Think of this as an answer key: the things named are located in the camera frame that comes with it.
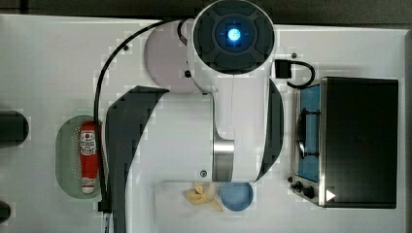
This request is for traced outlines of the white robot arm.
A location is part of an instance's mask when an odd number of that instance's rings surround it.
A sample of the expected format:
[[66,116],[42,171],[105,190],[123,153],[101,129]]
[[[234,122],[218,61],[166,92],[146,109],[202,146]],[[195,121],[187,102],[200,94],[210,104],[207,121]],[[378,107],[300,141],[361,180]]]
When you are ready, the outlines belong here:
[[192,93],[137,85],[108,110],[114,233],[156,233],[160,183],[253,183],[281,153],[284,106],[273,81],[275,29],[246,0],[219,0],[187,43]]

